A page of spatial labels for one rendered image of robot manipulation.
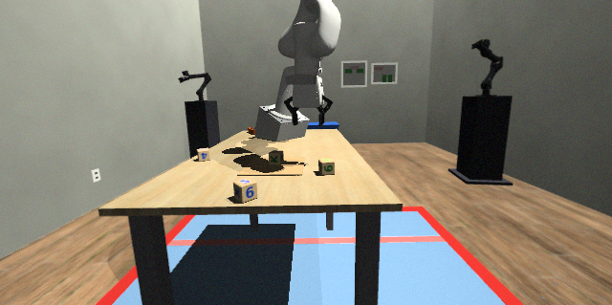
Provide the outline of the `tan flat mat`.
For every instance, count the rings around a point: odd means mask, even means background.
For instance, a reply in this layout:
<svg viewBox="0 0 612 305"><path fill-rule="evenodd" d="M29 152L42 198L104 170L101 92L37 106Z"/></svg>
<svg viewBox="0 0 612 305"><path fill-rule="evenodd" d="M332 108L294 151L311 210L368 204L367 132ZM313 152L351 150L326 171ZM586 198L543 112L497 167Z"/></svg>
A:
<svg viewBox="0 0 612 305"><path fill-rule="evenodd" d="M298 176L302 175L305 157L284 157L281 165L269 164L269 157L253 158L237 176Z"/></svg>

